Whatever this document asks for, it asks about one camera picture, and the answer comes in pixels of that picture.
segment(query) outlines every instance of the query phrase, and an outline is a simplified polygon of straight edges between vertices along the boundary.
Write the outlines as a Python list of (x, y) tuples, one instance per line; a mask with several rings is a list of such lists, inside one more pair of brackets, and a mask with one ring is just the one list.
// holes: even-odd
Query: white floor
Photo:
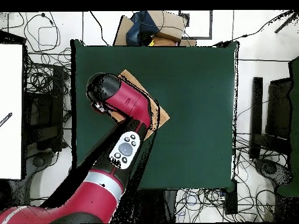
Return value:
[[(198, 46), (211, 46), (219, 41), (231, 40), (242, 36), (244, 34), (251, 34), (258, 31), (266, 22), (285, 12), (285, 10), (214, 10), (213, 11), (213, 39), (212, 40), (198, 40)], [(24, 27), (26, 28), (25, 33), (27, 39), (32, 44), (28, 46), (28, 51), (38, 51), (38, 43), (33, 39), (39, 37), (40, 43), (43, 44), (55, 44), (56, 42), (56, 29), (51, 27), (51, 24), (46, 18), (41, 16), (33, 18), (27, 26), (25, 13), (10, 13), (9, 14), (9, 32), (25, 37)], [(30, 20), (39, 13), (27, 13), (27, 19)], [(49, 12), (45, 12), (46, 16), (50, 19), (51, 15)], [(192, 16), (198, 15), (200, 20), (201, 12), (198, 14), (192, 13)], [(60, 45), (49, 51), (49, 53), (61, 53), (69, 47), (70, 39), (80, 39), (84, 41), (86, 45), (104, 45), (101, 38), (100, 27), (95, 22), (89, 12), (53, 12), (53, 18), (56, 26), (60, 31)], [(112, 45), (116, 34), (119, 20), (122, 15), (131, 17), (131, 12), (94, 12), (98, 21), (103, 27), (103, 38), (108, 44)], [(25, 19), (25, 23), (22, 24), (22, 16)], [(267, 100), (267, 87), (271, 80), (281, 79), (289, 77), (288, 72), (288, 61), (299, 56), (299, 25), (296, 21), (293, 21), (290, 25), (286, 26), (278, 34), (274, 31), (287, 19), (283, 17), (270, 25), (266, 25), (265, 28), (258, 34), (249, 36), (247, 38), (240, 38), (239, 49), (239, 61), (238, 61), (238, 113), (248, 109), (251, 106), (251, 86), (252, 79), (255, 76), (262, 77), (264, 81), (264, 100)], [(194, 30), (194, 21), (192, 24), (190, 20), (190, 26), (192, 25), (193, 30), (190, 32), (198, 33), (198, 36), (204, 36), (207, 33), (206, 19), (203, 20), (206, 24), (198, 25), (199, 29)], [(39, 29), (39, 27), (48, 26), (46, 29)], [(0, 15), (0, 29), (7, 27), (7, 16)], [(40, 49), (49, 48), (49, 46), (41, 46)], [(41, 55), (30, 55), (34, 62), (41, 62)], [(62, 60), (68, 62), (63, 56), (60, 56)], [(52, 55), (50, 63), (55, 63), (57, 59), (56, 55)], [(70, 109), (69, 99), (67, 99), (67, 107)], [(263, 106), (263, 130), (265, 130), (265, 119), (266, 119), (267, 103)], [(237, 121), (237, 132), (248, 133), (249, 132), (249, 120), (250, 111), (244, 112), (238, 117)], [(247, 139), (247, 135), (240, 135), (241, 138)], [(71, 144), (71, 131), (65, 130), (64, 138)], [(248, 159), (246, 153), (242, 154), (241, 160)], [(63, 179), (67, 176), (68, 169), (71, 167), (71, 149), (64, 149), (54, 166), (45, 169), (42, 172), (36, 174), (31, 189), (32, 198), (48, 197), (53, 191), (60, 185)], [(262, 189), (273, 190), (273, 187), (269, 180), (263, 178), (255, 172), (255, 168), (250, 166), (249, 163), (243, 162), (239, 165), (239, 178), (236, 179), (240, 182), (238, 184), (239, 194), (239, 210), (248, 209), (243, 211), (237, 216), (221, 216), (223, 209), (221, 208), (220, 199), (216, 195), (213, 196), (214, 205), (218, 206), (215, 208), (208, 201), (203, 205), (199, 202), (203, 202), (204, 198), (202, 190), (198, 189), (184, 189), (180, 190), (177, 196), (178, 201), (178, 215), (177, 222), (222, 222), (222, 221), (262, 221), (260, 217), (256, 217), (257, 207), (252, 206), (255, 204), (255, 196)], [(245, 198), (250, 194), (254, 200)], [(262, 192), (258, 196), (258, 200), (262, 204), (274, 204), (274, 197), (270, 192)], [(38, 201), (33, 201), (33, 204), (38, 205)], [(264, 220), (272, 220), (272, 216), (269, 213), (271, 210), (259, 207), (259, 212), (263, 216)]]

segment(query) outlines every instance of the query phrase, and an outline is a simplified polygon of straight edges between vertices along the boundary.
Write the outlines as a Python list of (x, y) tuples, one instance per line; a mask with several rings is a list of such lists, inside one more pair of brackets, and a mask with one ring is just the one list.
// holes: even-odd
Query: black bag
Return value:
[(159, 32), (150, 14), (147, 11), (135, 13), (131, 21), (134, 24), (127, 32), (127, 46), (148, 46), (151, 36)]

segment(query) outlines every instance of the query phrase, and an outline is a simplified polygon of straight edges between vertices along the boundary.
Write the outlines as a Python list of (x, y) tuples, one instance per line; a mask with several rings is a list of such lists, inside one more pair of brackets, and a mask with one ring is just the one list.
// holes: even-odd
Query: dark green tabletop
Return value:
[(293, 81), (293, 87), (290, 92), (292, 107), (290, 129), (292, 151), (290, 155), (290, 165), (293, 181), (291, 184), (280, 186), (277, 192), (282, 196), (299, 197), (299, 57), (291, 61), (288, 67), (290, 70), (290, 77)]
[(232, 187), (236, 43), (227, 48), (88, 47), (76, 40), (75, 45), (77, 164), (115, 125), (92, 110), (87, 80), (126, 69), (170, 116), (157, 132), (140, 188)]

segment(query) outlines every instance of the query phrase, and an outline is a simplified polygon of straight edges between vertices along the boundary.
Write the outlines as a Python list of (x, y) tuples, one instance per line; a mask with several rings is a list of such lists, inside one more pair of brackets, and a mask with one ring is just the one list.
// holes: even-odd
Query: silver band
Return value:
[(18, 208), (18, 209), (15, 209), (13, 212), (11, 212), (11, 213), (4, 219), (4, 221), (3, 221), (1, 224), (7, 224), (8, 221), (9, 221), (10, 219), (12, 219), (12, 217), (13, 217), (15, 214), (17, 214), (19, 211), (21, 211), (22, 209), (25, 209), (25, 208), (27, 208), (27, 206), (22, 206), (22, 207), (20, 207), (20, 208)]
[(119, 184), (115, 180), (103, 173), (90, 171), (87, 177), (85, 178), (84, 182), (94, 183), (98, 186), (105, 188), (115, 197), (116, 202), (118, 202), (121, 197), (121, 187), (119, 186)]

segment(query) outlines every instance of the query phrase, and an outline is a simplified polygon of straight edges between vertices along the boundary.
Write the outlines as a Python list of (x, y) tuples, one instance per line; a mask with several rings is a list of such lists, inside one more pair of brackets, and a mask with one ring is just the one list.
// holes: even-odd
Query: cardboard box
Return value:
[(153, 46), (175, 46), (175, 42), (167, 38), (153, 37)]
[[(139, 83), (139, 81), (135, 77), (133, 77), (132, 74), (129, 73), (129, 71), (127, 71), (126, 69), (119, 75), (119, 77), (120, 78), (125, 77), (129, 82), (134, 84), (136, 87), (138, 87), (141, 90), (148, 93), (144, 89), (144, 87)], [(151, 101), (151, 112), (152, 112), (152, 128), (148, 130), (147, 135), (145, 136), (145, 139), (147, 139), (155, 131), (155, 129), (157, 128), (157, 121), (158, 121), (158, 119), (157, 119), (158, 107), (152, 99), (150, 99), (150, 101)], [(115, 111), (111, 111), (110, 114), (117, 122), (124, 120), (124, 117)], [(164, 125), (166, 123), (166, 121), (168, 121), (169, 119), (170, 118), (169, 118), (168, 114), (166, 113), (166, 111), (160, 106), (160, 122), (159, 122), (158, 128), (160, 128), (162, 125)]]
[[(148, 13), (155, 22), (155, 25), (161, 29), (159, 33), (155, 34), (156, 37), (165, 38), (174, 42), (180, 42), (187, 23), (186, 19), (165, 11), (162, 13), (161, 10), (149, 10)], [(119, 28), (117, 29), (116, 37), (113, 43), (114, 46), (127, 45), (127, 32), (131, 29), (133, 24), (134, 23), (126, 16), (121, 17)]]
[(148, 13), (156, 26), (161, 29), (160, 32), (155, 34), (156, 37), (165, 38), (174, 42), (180, 41), (187, 24), (185, 18), (161, 10), (148, 10)]
[(119, 28), (117, 29), (114, 46), (126, 46), (127, 45), (127, 32), (133, 27), (132, 22), (126, 16), (122, 16), (119, 22)]
[(196, 46), (197, 40), (181, 40), (180, 46), (190, 47), (190, 46)]

